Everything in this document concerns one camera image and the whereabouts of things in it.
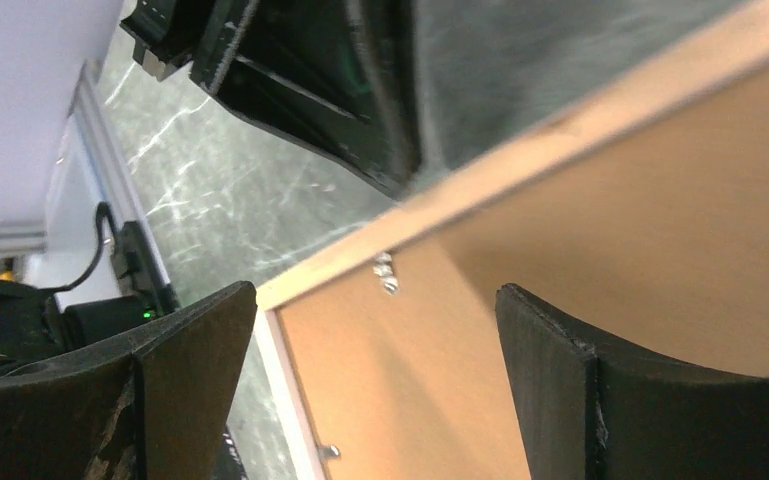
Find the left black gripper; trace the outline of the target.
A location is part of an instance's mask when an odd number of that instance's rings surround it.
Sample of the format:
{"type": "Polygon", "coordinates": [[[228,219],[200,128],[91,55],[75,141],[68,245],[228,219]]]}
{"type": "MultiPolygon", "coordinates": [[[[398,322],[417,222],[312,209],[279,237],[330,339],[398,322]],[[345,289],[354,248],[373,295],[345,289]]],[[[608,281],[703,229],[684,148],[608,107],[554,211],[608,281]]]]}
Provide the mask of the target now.
{"type": "Polygon", "coordinates": [[[133,59],[390,198],[422,162],[410,1],[140,1],[133,59]]]}

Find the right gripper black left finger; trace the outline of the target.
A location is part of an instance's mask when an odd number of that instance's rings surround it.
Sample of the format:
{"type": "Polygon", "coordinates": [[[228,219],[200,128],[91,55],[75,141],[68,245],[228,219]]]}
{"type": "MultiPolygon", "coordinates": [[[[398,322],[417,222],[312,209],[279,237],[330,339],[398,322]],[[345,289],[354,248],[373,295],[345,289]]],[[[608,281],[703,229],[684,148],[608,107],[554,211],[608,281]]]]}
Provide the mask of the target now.
{"type": "Polygon", "coordinates": [[[257,311],[232,283],[0,375],[0,479],[208,479],[257,311]]]}

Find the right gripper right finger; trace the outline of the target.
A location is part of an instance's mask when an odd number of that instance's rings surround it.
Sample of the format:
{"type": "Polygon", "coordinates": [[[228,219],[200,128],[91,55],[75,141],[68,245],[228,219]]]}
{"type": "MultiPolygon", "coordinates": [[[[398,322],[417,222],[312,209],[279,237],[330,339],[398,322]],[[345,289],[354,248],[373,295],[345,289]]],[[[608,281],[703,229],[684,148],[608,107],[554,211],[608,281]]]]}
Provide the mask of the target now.
{"type": "Polygon", "coordinates": [[[515,284],[495,317],[535,479],[769,479],[769,377],[681,361],[515,284]]]}

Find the brown backing board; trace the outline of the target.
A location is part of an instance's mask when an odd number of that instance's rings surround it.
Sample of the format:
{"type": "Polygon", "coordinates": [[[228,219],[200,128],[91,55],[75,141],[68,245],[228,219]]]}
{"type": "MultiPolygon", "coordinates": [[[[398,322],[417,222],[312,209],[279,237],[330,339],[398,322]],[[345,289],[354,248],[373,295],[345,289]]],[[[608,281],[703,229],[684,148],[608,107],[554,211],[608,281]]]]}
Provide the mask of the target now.
{"type": "Polygon", "coordinates": [[[278,310],[331,479],[529,475],[493,306],[515,283],[665,355],[769,375],[769,67],[278,310]]]}

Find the white wooden picture frame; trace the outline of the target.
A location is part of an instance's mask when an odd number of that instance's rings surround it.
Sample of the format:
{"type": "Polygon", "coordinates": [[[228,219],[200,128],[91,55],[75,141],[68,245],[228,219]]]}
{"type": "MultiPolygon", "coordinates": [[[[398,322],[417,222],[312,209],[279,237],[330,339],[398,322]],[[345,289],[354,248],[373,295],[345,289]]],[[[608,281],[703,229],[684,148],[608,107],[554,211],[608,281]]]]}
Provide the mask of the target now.
{"type": "Polygon", "coordinates": [[[265,284],[256,338],[297,477],[331,479],[325,464],[340,453],[314,437],[281,307],[364,264],[394,295],[398,249],[768,67],[769,1],[749,1],[265,284]]]}

